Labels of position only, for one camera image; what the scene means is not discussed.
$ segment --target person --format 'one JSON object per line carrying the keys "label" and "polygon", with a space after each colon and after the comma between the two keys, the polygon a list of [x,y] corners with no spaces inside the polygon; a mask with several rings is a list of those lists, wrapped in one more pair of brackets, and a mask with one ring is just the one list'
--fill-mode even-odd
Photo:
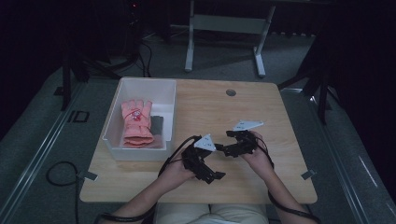
{"label": "person", "polygon": [[[252,132],[262,140],[262,136]],[[263,141],[257,141],[263,148]],[[252,154],[241,157],[250,168],[261,178],[274,199],[283,206],[306,213],[307,211],[294,199],[286,186],[274,171],[265,153],[256,148]],[[131,201],[112,213],[116,217],[137,217],[145,214],[167,192],[176,189],[184,182],[195,177],[195,174],[184,168],[180,153],[163,173],[149,186],[143,189]],[[315,220],[296,216],[282,209],[276,209],[282,223],[314,224]],[[113,224],[101,220],[101,224]],[[158,203],[155,212],[156,224],[266,224],[268,219],[258,205],[253,204],[177,204]]]}

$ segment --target white metal frame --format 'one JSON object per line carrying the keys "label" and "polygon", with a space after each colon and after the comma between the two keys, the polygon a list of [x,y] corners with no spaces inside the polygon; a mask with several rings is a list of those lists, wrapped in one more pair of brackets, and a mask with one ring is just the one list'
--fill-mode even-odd
{"label": "white metal frame", "polygon": [[252,18],[236,18],[223,16],[210,16],[194,14],[194,0],[190,6],[190,25],[189,25],[189,45],[187,48],[186,72],[192,71],[192,61],[194,53],[194,30],[210,30],[222,32],[234,32],[244,34],[261,35],[260,43],[253,48],[254,58],[257,65],[258,75],[265,77],[264,65],[262,62],[262,46],[268,35],[268,30],[274,15],[275,6],[271,6],[266,20]]}

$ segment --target pink gloved hand model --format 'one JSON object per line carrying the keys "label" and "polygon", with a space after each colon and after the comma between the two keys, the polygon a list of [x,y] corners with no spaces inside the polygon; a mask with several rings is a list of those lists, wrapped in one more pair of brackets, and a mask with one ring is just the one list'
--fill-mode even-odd
{"label": "pink gloved hand model", "polygon": [[124,118],[124,144],[128,147],[143,147],[154,141],[150,132],[150,111],[152,102],[143,105],[142,100],[130,100],[122,103],[122,117]]}

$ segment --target small circular hole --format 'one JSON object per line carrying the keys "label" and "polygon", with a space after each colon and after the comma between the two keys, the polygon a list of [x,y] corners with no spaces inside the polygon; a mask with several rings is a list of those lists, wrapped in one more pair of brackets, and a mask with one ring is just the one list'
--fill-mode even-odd
{"label": "small circular hole", "polygon": [[235,96],[236,95],[236,91],[235,90],[227,90],[225,93],[227,93],[227,95],[229,95],[229,96]]}

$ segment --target forearm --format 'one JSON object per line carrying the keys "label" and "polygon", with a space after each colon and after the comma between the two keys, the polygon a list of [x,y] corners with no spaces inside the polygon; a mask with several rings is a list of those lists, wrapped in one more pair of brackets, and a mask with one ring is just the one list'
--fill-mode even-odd
{"label": "forearm", "polygon": [[132,200],[124,204],[116,212],[112,213],[116,217],[138,217],[145,214],[158,200],[167,192],[163,188],[160,179],[156,179],[139,194],[134,196]]}
{"label": "forearm", "polygon": [[[307,213],[307,211],[294,199],[289,190],[273,170],[267,170],[261,174],[261,178],[264,180],[269,192],[279,204],[289,209]],[[276,208],[276,211],[282,223],[316,223],[312,219],[299,217],[295,214],[285,212],[279,208]]]}

